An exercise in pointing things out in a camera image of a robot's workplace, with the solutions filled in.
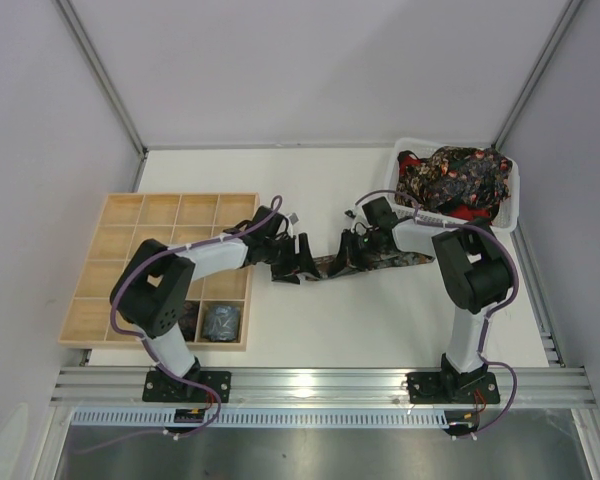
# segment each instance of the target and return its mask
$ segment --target plastic basket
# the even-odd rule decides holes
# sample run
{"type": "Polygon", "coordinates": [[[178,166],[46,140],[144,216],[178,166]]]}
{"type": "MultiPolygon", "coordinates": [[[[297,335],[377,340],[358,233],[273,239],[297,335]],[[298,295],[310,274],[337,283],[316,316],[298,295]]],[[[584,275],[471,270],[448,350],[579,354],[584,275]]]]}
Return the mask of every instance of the plastic basket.
{"type": "MultiPolygon", "coordinates": [[[[398,185],[398,155],[400,152],[411,150],[420,158],[428,158],[442,146],[444,145],[415,138],[401,138],[398,140],[389,157],[387,172],[384,179],[384,188],[387,190],[395,190],[398,185]]],[[[491,224],[494,232],[510,233],[515,230],[518,223],[518,212],[520,210],[520,174],[518,173],[518,164],[513,160],[511,160],[511,162],[513,163],[513,168],[509,173],[508,180],[510,196],[500,203],[498,216],[491,224]]],[[[391,207],[400,218],[413,214],[413,208],[403,207],[402,205],[395,203],[393,194],[388,193],[386,194],[386,197],[387,200],[389,200],[391,207]]],[[[453,223],[464,223],[464,220],[460,220],[459,218],[448,217],[439,213],[426,212],[424,210],[420,210],[418,217],[432,222],[445,220],[453,223]]]]}

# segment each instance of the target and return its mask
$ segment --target white wall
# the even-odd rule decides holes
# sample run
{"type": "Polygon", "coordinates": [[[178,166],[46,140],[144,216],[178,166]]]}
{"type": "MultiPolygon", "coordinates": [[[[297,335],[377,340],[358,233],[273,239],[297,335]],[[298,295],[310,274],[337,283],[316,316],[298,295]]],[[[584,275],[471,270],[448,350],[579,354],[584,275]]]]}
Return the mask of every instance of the white wall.
{"type": "Polygon", "coordinates": [[[145,143],[489,143],[565,0],[75,0],[145,143]]]}
{"type": "Polygon", "coordinates": [[[0,422],[30,420],[23,478],[66,352],[56,345],[103,196],[137,159],[49,0],[0,0],[0,422]]]}
{"type": "Polygon", "coordinates": [[[600,0],[585,2],[505,151],[558,340],[600,405],[600,0]]]}

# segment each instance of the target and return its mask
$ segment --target white tabletop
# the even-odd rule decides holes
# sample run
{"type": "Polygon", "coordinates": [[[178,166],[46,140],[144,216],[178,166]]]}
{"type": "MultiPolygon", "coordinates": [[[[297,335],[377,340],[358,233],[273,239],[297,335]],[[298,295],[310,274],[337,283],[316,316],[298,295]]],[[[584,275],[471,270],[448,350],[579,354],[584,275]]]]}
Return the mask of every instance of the white tabletop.
{"type": "MultiPolygon", "coordinates": [[[[343,212],[382,188],[385,148],[169,150],[149,154],[139,191],[258,192],[284,197],[313,256],[336,253],[343,212]]],[[[510,235],[500,240],[516,259],[510,235]]],[[[435,367],[454,306],[436,262],[300,286],[254,272],[246,352],[197,352],[216,367],[435,367]]],[[[524,281],[515,302],[494,316],[487,357],[516,367],[546,367],[524,281]]],[[[149,365],[143,351],[96,349],[91,365],[149,365]]]]}

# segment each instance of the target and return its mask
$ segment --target gray cloth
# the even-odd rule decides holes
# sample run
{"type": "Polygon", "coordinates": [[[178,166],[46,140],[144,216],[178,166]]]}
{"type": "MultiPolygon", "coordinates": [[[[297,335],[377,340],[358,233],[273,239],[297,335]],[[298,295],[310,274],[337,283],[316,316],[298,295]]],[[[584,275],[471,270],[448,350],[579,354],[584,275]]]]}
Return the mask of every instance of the gray cloth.
{"type": "Polygon", "coordinates": [[[204,318],[202,336],[211,342],[235,342],[240,331],[240,309],[212,305],[204,318]]]}

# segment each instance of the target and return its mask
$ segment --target wooden compartment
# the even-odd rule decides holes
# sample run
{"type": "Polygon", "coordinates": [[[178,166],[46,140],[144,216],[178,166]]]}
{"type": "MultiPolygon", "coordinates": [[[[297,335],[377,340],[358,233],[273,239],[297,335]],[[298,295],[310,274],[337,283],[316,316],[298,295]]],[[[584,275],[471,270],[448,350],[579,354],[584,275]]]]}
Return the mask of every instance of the wooden compartment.
{"type": "Polygon", "coordinates": [[[101,225],[135,225],[142,208],[142,196],[110,195],[102,212],[101,225]]]}
{"type": "Polygon", "coordinates": [[[160,243],[169,245],[171,243],[171,235],[173,234],[173,227],[136,227],[133,233],[133,240],[131,240],[131,248],[127,258],[131,258],[138,251],[138,247],[142,242],[150,238],[158,240],[160,243]]]}
{"type": "Polygon", "coordinates": [[[245,301],[213,301],[213,300],[203,300],[200,305],[200,313],[198,314],[198,328],[196,330],[196,340],[194,345],[196,348],[203,350],[224,350],[224,351],[239,351],[245,350],[246,337],[247,337],[247,327],[248,327],[248,314],[246,313],[247,302],[245,301]],[[238,339],[235,342],[211,342],[208,339],[203,337],[204,330],[204,322],[207,312],[209,311],[209,307],[212,305],[230,305],[232,307],[237,307],[240,310],[240,330],[238,332],[238,339]]]}
{"type": "Polygon", "coordinates": [[[109,326],[111,306],[107,299],[74,298],[60,342],[76,346],[102,342],[109,326]]]}
{"type": "Polygon", "coordinates": [[[177,225],[213,225],[218,195],[183,195],[177,225]]]}
{"type": "Polygon", "coordinates": [[[134,227],[101,226],[93,237],[89,259],[124,260],[133,238],[134,227]]]}
{"type": "Polygon", "coordinates": [[[204,279],[202,297],[209,300],[241,300],[247,288],[247,269],[227,270],[204,279]]]}
{"type": "Polygon", "coordinates": [[[178,318],[178,325],[185,341],[195,344],[200,322],[200,300],[187,299],[184,302],[183,313],[178,318]]]}
{"type": "Polygon", "coordinates": [[[138,225],[173,225],[180,195],[146,195],[138,225]]]}
{"type": "Polygon", "coordinates": [[[184,243],[195,243],[206,240],[213,235],[212,227],[176,227],[173,230],[171,243],[181,245],[184,243]]]}
{"type": "Polygon", "coordinates": [[[255,203],[253,195],[220,195],[215,224],[232,227],[242,220],[251,220],[255,203]]]}
{"type": "MultiPolygon", "coordinates": [[[[127,323],[127,321],[122,318],[120,316],[120,314],[118,314],[118,316],[116,317],[117,319],[117,324],[118,327],[124,329],[124,330],[131,330],[134,331],[133,325],[131,325],[130,323],[127,323]]],[[[125,346],[133,346],[133,343],[138,343],[135,338],[130,337],[129,335],[122,335],[120,333],[116,333],[113,328],[111,328],[111,325],[109,325],[109,312],[107,312],[107,334],[105,336],[105,342],[107,343],[111,343],[111,346],[119,346],[119,347],[125,347],[125,346]]]]}
{"type": "Polygon", "coordinates": [[[76,297],[109,298],[124,266],[124,262],[117,261],[88,261],[82,270],[76,297]]]}
{"type": "MultiPolygon", "coordinates": [[[[115,194],[107,199],[59,342],[75,348],[142,348],[134,337],[109,326],[109,295],[138,246],[148,238],[164,244],[205,240],[251,219],[258,205],[255,194],[115,194]]],[[[187,300],[200,302],[195,349],[246,349],[252,268],[230,270],[197,280],[187,300]],[[204,314],[210,305],[240,308],[240,335],[236,342],[210,342],[201,337],[204,314]]],[[[150,278],[158,285],[161,278],[150,278]]],[[[118,325],[133,330],[120,316],[118,325]]]]}

